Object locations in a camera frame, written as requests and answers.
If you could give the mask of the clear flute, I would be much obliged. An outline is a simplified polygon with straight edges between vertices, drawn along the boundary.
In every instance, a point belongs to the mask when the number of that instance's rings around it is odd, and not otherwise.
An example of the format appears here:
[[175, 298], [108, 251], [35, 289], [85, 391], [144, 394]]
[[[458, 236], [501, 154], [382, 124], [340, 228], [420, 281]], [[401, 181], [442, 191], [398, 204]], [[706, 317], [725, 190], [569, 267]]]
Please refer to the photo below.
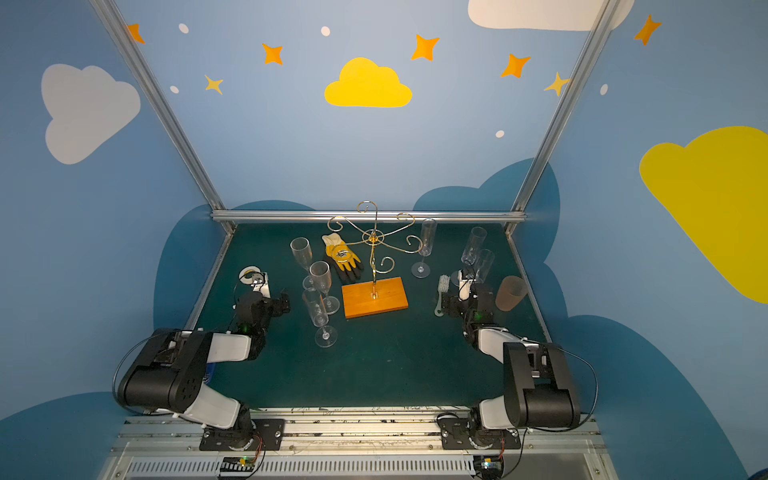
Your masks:
[[313, 263], [313, 253], [310, 242], [305, 237], [297, 237], [290, 243], [290, 248], [296, 262], [305, 270], [307, 276], [302, 281], [305, 290], [314, 287], [313, 280], [309, 274], [311, 264]]
[[426, 259], [431, 255], [434, 246], [435, 236], [437, 230], [437, 221], [428, 218], [422, 222], [421, 235], [422, 247], [418, 254], [421, 259], [414, 263], [411, 268], [412, 274], [419, 279], [426, 278], [430, 275], [430, 267], [426, 263]]
[[315, 288], [305, 289], [302, 298], [313, 325], [317, 328], [315, 342], [321, 348], [332, 347], [338, 339], [338, 331], [329, 325], [322, 294]]
[[309, 267], [309, 275], [312, 279], [312, 285], [319, 290], [323, 296], [326, 312], [333, 315], [340, 308], [339, 300], [330, 294], [332, 286], [332, 275], [330, 266], [325, 261], [316, 261]]
[[495, 254], [489, 249], [481, 249], [474, 263], [474, 280], [476, 283], [484, 283], [492, 268]]
[[487, 231], [483, 227], [475, 226], [471, 229], [461, 256], [463, 265], [473, 266], [475, 264], [486, 237]]

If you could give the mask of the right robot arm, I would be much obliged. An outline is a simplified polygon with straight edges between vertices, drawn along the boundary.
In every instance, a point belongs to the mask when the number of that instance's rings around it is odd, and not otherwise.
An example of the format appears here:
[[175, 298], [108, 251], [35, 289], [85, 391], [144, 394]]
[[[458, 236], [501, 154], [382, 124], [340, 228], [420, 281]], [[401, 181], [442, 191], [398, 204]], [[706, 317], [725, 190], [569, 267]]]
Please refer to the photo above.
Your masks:
[[598, 397], [583, 413], [566, 357], [551, 342], [538, 342], [511, 333], [494, 321], [492, 291], [466, 281], [451, 294], [450, 278], [440, 277], [437, 316], [462, 320], [462, 333], [477, 351], [503, 366], [503, 394], [482, 400], [465, 417], [442, 413], [436, 417], [446, 450], [519, 448], [521, 428], [545, 432], [575, 430], [594, 415]]

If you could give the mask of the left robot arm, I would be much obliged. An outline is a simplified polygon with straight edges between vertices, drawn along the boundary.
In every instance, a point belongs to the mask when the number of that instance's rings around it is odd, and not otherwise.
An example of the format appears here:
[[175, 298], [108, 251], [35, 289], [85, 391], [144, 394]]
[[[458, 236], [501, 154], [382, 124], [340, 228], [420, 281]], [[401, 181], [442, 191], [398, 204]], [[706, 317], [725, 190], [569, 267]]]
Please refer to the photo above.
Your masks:
[[279, 450], [283, 420], [253, 419], [244, 402], [217, 392], [204, 377], [213, 364], [256, 359], [270, 321], [290, 310], [286, 291], [275, 298], [251, 291], [235, 303], [232, 332], [155, 330], [139, 344], [141, 351], [123, 378], [113, 380], [116, 402], [142, 415], [170, 413], [201, 425], [201, 451]]

